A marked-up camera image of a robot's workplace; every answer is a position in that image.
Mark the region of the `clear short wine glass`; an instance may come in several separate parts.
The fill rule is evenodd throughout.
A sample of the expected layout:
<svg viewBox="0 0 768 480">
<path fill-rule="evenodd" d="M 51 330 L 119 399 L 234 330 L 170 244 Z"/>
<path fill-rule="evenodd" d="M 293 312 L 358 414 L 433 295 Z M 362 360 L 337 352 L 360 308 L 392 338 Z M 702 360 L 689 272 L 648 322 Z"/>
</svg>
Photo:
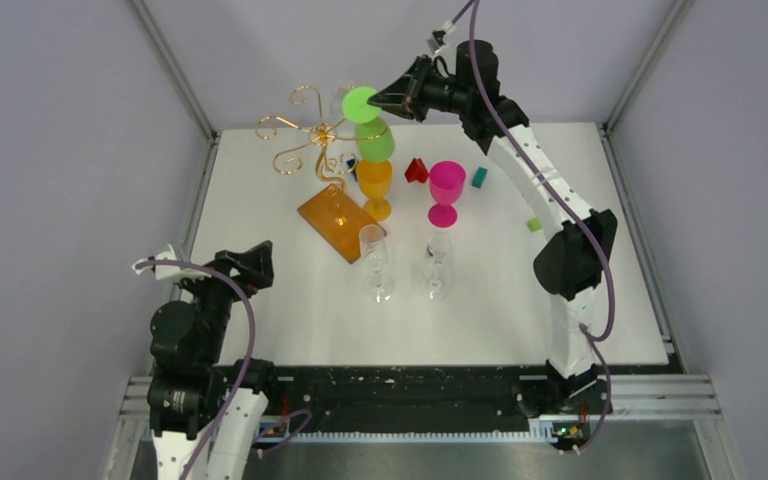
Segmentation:
<svg viewBox="0 0 768 480">
<path fill-rule="evenodd" d="M 354 81 L 339 81 L 333 85 L 332 97 L 329 103 L 329 113 L 330 119 L 334 124 L 344 118 L 343 100 L 346 95 L 356 87 L 358 87 L 358 84 Z"/>
</svg>

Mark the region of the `red block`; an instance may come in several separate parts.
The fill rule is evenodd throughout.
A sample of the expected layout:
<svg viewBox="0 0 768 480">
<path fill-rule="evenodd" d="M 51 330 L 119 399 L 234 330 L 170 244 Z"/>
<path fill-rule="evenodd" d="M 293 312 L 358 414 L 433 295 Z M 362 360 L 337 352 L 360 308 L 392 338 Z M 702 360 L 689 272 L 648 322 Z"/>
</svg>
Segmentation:
<svg viewBox="0 0 768 480">
<path fill-rule="evenodd" d="M 421 158 L 413 158 L 404 172 L 408 183 L 425 184 L 429 178 L 428 169 Z"/>
</svg>

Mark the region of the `pink plastic goblet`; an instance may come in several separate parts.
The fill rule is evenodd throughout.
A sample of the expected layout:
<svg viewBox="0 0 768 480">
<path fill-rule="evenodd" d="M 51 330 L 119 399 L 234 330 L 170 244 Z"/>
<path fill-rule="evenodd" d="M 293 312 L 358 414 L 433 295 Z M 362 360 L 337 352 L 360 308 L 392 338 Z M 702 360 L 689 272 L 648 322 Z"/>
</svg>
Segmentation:
<svg viewBox="0 0 768 480">
<path fill-rule="evenodd" d="M 428 210 L 428 220 L 437 228 L 453 226 L 458 218 L 454 204 L 461 197 L 466 171 L 457 162 L 445 160 L 429 171 L 429 191 L 434 204 Z"/>
</svg>

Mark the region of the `green plastic goblet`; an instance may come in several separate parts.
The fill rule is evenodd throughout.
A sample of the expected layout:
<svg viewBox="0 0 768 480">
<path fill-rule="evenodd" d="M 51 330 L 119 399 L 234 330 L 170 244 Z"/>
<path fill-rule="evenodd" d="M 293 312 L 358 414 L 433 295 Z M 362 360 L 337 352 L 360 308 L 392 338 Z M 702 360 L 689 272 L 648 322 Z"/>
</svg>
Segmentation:
<svg viewBox="0 0 768 480">
<path fill-rule="evenodd" d="M 343 100 L 344 117 L 351 122 L 353 139 L 363 160 L 388 161 L 395 151 L 395 140 L 389 124 L 381 117 L 382 110 L 367 104 L 376 90 L 358 86 Z"/>
</svg>

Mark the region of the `lime green block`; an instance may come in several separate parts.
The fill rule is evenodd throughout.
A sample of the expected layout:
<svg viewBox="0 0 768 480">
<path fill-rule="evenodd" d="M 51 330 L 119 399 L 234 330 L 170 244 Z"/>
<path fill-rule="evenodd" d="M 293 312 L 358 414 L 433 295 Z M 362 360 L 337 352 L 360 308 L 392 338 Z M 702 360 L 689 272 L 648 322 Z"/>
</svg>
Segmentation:
<svg viewBox="0 0 768 480">
<path fill-rule="evenodd" d="M 538 231 L 540 231 L 542 229 L 541 222 L 540 222 L 540 220 L 538 218 L 532 218 L 532 219 L 528 220 L 526 225 L 527 225 L 528 230 L 530 232 L 532 232 L 532 233 L 538 232 Z"/>
</svg>

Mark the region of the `clear stemmed wine glass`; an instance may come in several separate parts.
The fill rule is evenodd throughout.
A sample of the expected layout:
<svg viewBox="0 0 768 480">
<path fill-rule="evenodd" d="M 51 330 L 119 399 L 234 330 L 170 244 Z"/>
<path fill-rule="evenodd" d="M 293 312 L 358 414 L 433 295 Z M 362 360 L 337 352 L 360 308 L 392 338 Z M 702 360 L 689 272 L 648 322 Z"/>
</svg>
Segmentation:
<svg viewBox="0 0 768 480">
<path fill-rule="evenodd" d="M 445 232 L 433 233 L 425 247 L 422 291 L 426 298 L 440 300 L 449 293 L 452 286 L 453 260 L 453 238 Z"/>
</svg>

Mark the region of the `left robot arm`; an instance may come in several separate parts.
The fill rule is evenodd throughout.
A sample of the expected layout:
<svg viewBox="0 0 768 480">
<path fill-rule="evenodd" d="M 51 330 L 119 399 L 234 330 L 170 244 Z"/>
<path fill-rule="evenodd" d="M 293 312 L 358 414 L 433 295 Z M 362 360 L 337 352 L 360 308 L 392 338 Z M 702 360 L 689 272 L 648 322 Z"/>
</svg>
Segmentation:
<svg viewBox="0 0 768 480">
<path fill-rule="evenodd" d="M 150 321 L 155 362 L 146 401 L 160 479 L 239 479 L 264 413 L 281 393 L 275 366 L 246 352 L 220 364 L 232 307 L 272 286 L 273 244 L 220 251 L 204 266 L 169 245 L 133 265 L 191 294 L 159 307 Z"/>
</svg>

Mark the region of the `orange plastic goblet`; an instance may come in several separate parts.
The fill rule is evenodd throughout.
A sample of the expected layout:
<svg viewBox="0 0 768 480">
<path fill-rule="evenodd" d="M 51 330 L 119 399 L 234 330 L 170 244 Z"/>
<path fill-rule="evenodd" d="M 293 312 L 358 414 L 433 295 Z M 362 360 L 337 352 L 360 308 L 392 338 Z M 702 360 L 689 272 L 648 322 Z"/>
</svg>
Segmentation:
<svg viewBox="0 0 768 480">
<path fill-rule="evenodd" d="M 391 214 L 391 205 L 386 196 L 392 184 L 392 165 L 389 161 L 362 160 L 357 165 L 355 173 L 359 188 L 367 198 L 363 209 L 376 222 L 386 220 Z"/>
</svg>

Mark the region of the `clear tall flute glass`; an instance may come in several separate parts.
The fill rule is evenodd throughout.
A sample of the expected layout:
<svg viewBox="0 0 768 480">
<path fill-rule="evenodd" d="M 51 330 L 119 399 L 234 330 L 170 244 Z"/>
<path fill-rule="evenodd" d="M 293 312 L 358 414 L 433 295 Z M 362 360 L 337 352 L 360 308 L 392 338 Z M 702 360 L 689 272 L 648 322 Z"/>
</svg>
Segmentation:
<svg viewBox="0 0 768 480">
<path fill-rule="evenodd" d="M 361 261 L 364 267 L 363 287 L 377 303 L 391 299 L 395 281 L 389 269 L 386 232 L 378 224 L 369 224 L 359 231 Z"/>
</svg>

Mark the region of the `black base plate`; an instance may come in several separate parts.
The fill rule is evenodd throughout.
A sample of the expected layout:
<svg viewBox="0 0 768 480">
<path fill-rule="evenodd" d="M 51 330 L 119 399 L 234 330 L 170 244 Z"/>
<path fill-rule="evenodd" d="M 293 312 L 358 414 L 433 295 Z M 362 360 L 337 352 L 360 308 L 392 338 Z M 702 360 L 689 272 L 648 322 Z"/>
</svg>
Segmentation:
<svg viewBox="0 0 768 480">
<path fill-rule="evenodd" d="M 540 418 L 610 413 L 597 368 L 565 380 L 546 366 L 290 367 L 257 360 L 244 385 L 264 388 L 267 412 L 306 409 L 305 434 L 525 433 Z"/>
</svg>

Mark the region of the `teal block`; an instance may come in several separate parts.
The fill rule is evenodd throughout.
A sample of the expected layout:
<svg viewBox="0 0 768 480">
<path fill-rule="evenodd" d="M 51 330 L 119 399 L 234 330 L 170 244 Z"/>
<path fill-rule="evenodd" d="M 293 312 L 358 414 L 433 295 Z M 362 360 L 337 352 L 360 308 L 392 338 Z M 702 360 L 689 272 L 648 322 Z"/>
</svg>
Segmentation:
<svg viewBox="0 0 768 480">
<path fill-rule="evenodd" d="M 478 167 L 472 176 L 471 186 L 476 189 L 481 189 L 486 181 L 487 175 L 488 175 L 487 168 Z"/>
</svg>

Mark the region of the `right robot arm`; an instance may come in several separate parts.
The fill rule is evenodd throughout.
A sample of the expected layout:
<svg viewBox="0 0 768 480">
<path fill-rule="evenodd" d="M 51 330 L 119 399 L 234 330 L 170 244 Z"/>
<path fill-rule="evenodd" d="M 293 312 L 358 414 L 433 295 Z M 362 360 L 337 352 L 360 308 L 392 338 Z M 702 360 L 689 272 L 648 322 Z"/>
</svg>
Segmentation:
<svg viewBox="0 0 768 480">
<path fill-rule="evenodd" d="M 512 181 L 544 230 L 533 270 L 549 295 L 552 327 L 547 378 L 521 405 L 531 416 L 594 407 L 608 396 L 597 345 L 615 323 L 610 256 L 618 219 L 610 209 L 596 210 L 563 178 L 527 115 L 501 94 L 498 70 L 493 45 L 468 40 L 456 48 L 453 73 L 440 72 L 437 58 L 419 56 L 367 102 L 418 122 L 431 110 L 457 115 L 465 135 Z"/>
</svg>

